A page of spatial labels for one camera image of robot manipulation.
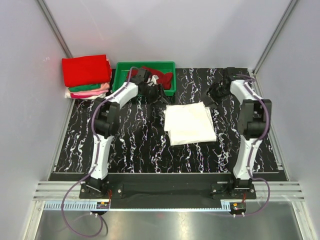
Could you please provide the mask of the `white printed t-shirt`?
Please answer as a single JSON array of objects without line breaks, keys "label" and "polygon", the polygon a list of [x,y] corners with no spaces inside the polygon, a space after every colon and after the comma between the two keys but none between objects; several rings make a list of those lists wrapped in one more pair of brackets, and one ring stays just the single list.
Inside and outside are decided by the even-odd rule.
[{"label": "white printed t-shirt", "polygon": [[167,105],[164,131],[171,146],[217,141],[211,111],[203,102]]}]

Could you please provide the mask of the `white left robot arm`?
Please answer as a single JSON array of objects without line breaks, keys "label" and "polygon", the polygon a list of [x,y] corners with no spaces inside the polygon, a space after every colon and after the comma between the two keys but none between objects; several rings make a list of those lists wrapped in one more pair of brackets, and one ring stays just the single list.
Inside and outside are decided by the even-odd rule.
[{"label": "white left robot arm", "polygon": [[111,143],[120,127],[120,110],[138,95],[144,96],[149,104],[168,103],[161,84],[151,86],[145,82],[125,82],[111,95],[95,100],[97,106],[91,117],[92,162],[84,181],[86,187],[97,198],[103,198],[108,193],[109,154]]}]

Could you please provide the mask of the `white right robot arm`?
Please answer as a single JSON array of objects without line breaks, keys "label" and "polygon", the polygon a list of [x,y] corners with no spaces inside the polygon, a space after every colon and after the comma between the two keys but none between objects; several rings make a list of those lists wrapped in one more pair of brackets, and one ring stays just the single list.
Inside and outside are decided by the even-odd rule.
[{"label": "white right robot arm", "polygon": [[215,108],[222,100],[233,95],[240,103],[237,132],[240,147],[232,177],[222,194],[239,198],[246,193],[254,193],[254,161],[263,139],[268,135],[271,123],[272,102],[253,91],[249,83],[256,79],[244,74],[228,76],[221,82],[213,83],[204,94],[206,107]]}]

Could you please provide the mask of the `dark red crumpled t-shirt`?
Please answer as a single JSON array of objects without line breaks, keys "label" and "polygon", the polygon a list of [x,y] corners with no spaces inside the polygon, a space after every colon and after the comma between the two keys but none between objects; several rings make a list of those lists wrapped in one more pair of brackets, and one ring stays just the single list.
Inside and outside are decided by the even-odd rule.
[{"label": "dark red crumpled t-shirt", "polygon": [[[172,80],[174,78],[174,74],[172,72],[162,72],[158,69],[150,68],[147,66],[142,66],[140,68],[146,69],[152,73],[152,75],[157,76],[157,85],[162,85],[164,90],[170,90],[172,88]],[[138,69],[140,68],[134,68],[131,71],[127,73],[127,79],[130,81],[131,77],[137,74]]]}]

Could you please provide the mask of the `green plastic bin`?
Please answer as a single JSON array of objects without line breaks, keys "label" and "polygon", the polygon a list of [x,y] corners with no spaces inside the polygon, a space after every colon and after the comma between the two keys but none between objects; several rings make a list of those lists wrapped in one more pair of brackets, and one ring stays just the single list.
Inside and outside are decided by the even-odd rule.
[{"label": "green plastic bin", "polygon": [[169,97],[173,96],[177,90],[176,83],[176,65],[173,61],[133,61],[133,62],[118,62],[115,69],[113,78],[112,91],[118,90],[123,83],[127,80],[127,73],[131,67],[141,68],[147,66],[152,69],[160,70],[163,73],[172,72],[172,87],[170,90],[164,90],[165,94]]}]

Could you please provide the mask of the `green folded t-shirt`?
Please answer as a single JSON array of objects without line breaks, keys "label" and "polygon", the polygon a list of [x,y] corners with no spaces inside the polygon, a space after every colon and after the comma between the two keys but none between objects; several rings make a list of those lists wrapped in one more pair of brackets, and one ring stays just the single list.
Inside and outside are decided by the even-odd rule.
[{"label": "green folded t-shirt", "polygon": [[79,85],[75,87],[69,87],[68,90],[71,93],[87,92],[87,91],[99,89],[100,87],[101,87],[101,84],[98,83],[98,84],[88,84],[88,85]]}]

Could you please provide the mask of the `red folded t-shirt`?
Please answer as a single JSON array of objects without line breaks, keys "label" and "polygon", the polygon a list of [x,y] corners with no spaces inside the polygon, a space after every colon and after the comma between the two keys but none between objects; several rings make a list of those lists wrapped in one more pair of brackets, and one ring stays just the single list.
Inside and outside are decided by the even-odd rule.
[{"label": "red folded t-shirt", "polygon": [[61,60],[64,85],[68,88],[109,83],[112,68],[105,54]]}]

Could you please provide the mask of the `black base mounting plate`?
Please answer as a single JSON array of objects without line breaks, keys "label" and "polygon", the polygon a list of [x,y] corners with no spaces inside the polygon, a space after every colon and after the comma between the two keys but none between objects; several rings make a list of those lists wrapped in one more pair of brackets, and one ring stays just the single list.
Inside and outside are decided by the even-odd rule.
[{"label": "black base mounting plate", "polygon": [[251,180],[230,173],[110,173],[81,184],[81,199],[111,199],[114,209],[213,209],[221,200],[255,200]]}]

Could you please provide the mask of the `aluminium frame rail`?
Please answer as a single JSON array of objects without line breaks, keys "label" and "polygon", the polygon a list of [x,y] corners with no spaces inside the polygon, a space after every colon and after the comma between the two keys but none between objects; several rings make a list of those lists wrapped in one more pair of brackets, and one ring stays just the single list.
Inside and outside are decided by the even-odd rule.
[{"label": "aluminium frame rail", "polygon": [[[77,200],[80,195],[81,186],[73,181],[40,181],[33,194],[34,201],[60,201],[65,193],[71,190],[67,195],[68,200]],[[298,182],[294,181],[271,181],[268,183],[270,188],[271,201],[303,201],[304,194]],[[142,193],[170,193],[175,194],[178,190],[191,193],[210,193],[213,189],[210,183],[168,183],[168,182],[124,182],[113,183],[111,185],[112,197],[116,195],[127,195],[131,192]]]}]

